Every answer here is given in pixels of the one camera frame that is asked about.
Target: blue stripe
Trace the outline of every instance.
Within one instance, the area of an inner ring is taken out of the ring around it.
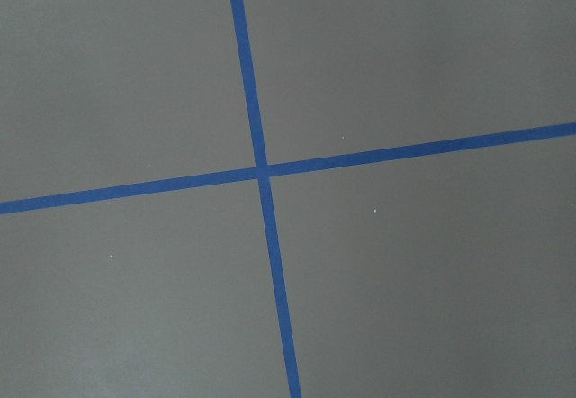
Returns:
[[[253,180],[256,178],[257,172],[255,168],[242,168],[239,170],[221,171],[219,173],[209,173],[199,176],[175,177],[172,179],[155,180],[132,185],[111,186],[75,193],[47,195],[44,197],[3,202],[0,203],[0,214],[33,211],[50,207],[68,206],[71,204],[101,202],[102,200],[112,200],[113,198],[164,193],[199,186],[229,184],[231,182]]]
[[[576,134],[576,123],[562,125],[542,126],[527,130],[499,132],[496,134],[478,135],[454,140],[434,141],[431,143],[414,144],[398,148],[371,150],[367,152],[350,153],[327,158],[313,158],[302,161],[273,164],[268,168],[268,175],[286,176],[311,171],[328,170],[331,168],[360,166],[375,162],[393,161],[436,155],[440,153],[456,152],[501,146],[504,144],[521,143],[525,141],[545,140]]]
[[[274,286],[274,298],[276,301],[278,325],[282,339],[284,364],[286,367],[286,375],[288,377],[288,388],[292,398],[301,398],[302,392],[298,377],[298,365],[296,363],[296,352],[294,349],[292,324],[290,321],[288,298],[286,295],[286,284],[284,282],[278,229],[276,228],[274,199],[272,197],[272,187],[270,186],[270,177],[268,175],[264,130],[262,128],[262,117],[258,104],[256,77],[254,75],[254,65],[252,62],[252,53],[248,38],[248,25],[244,10],[244,0],[230,0],[230,3],[232,6],[232,16],[234,17],[238,55],[242,71],[242,81],[244,82],[248,120],[250,123],[250,133],[252,135],[252,146],[254,148],[254,160],[256,162],[258,187],[260,189],[260,203],[262,204],[262,216],[264,219],[268,257],[270,259],[270,268],[272,271],[272,284]]]

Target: floor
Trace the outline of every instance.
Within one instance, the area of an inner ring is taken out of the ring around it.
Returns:
[[[0,0],[0,392],[576,395],[576,0]]]

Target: gray surface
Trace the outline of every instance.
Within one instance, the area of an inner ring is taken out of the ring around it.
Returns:
[[[3,398],[286,397],[257,185],[0,217]]]
[[[303,396],[576,396],[575,150],[275,179]]]
[[[0,0],[0,201],[253,166],[230,0]]]
[[[246,5],[272,162],[576,119],[576,0]]]

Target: blue line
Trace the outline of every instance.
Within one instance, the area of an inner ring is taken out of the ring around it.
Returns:
[[[280,241],[276,227],[274,198],[272,197],[272,187],[270,186],[270,177],[268,175],[266,144],[264,130],[262,128],[262,116],[258,104],[256,77],[254,75],[254,64],[250,50],[244,0],[230,0],[230,4],[232,6],[232,16],[234,17],[240,68],[242,70],[242,81],[244,82],[244,92],[246,95],[250,133],[252,136],[252,146],[254,148],[256,174],[258,177],[258,188],[260,190],[260,203],[262,204],[262,216],[264,219],[266,243],[268,245],[268,256],[270,258],[270,269],[272,272],[276,312],[282,339],[286,376],[288,377],[288,388],[292,398],[301,398],[302,392],[300,389],[300,379],[298,377],[298,365],[296,362],[296,351],[294,348],[292,324],[288,308],[286,283],[284,282]]]
[[[335,157],[313,158],[302,161],[273,164],[268,167],[268,175],[286,176],[311,171],[328,170],[331,168],[359,166],[376,162],[393,161],[436,155],[440,153],[456,152],[501,146],[504,144],[521,143],[525,141],[545,140],[576,134],[576,122],[562,125],[542,126],[527,130],[499,132],[496,134],[478,135],[454,140],[434,141],[431,143],[414,144],[398,148],[371,150],[367,152],[337,155]]]
[[[132,185],[111,186],[108,188],[91,189],[67,194],[47,195],[44,197],[0,203],[0,215],[48,209],[50,207],[60,207],[71,204],[100,202],[102,200],[132,197],[134,195],[163,193],[200,186],[229,184],[243,180],[254,180],[256,178],[257,172],[255,168],[242,168],[239,170],[221,171],[199,176],[175,177],[172,179],[155,180]]]

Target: vertical blue line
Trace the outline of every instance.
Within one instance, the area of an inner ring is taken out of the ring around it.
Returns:
[[[246,22],[246,12],[244,10],[244,0],[230,0],[230,3],[232,5],[232,16],[234,18],[236,41],[238,43],[238,56],[242,71],[242,81],[244,83],[244,93],[246,95],[252,147],[254,148],[256,175],[258,179],[258,188],[260,190],[260,203],[262,204],[262,216],[264,219],[268,257],[272,272],[272,284],[274,286],[278,325],[280,327],[280,336],[282,339],[284,364],[286,366],[286,375],[288,377],[288,388],[290,390],[291,398],[301,398],[302,392],[300,389],[300,379],[298,377],[298,365],[296,362],[292,324],[288,309],[286,284],[284,282],[280,241],[278,239],[278,229],[276,227],[274,199],[272,197],[270,176],[268,175],[264,129],[262,128],[262,116],[258,104],[256,76],[254,75],[254,64],[252,62],[252,52],[250,50],[250,40],[248,38],[248,25]]]

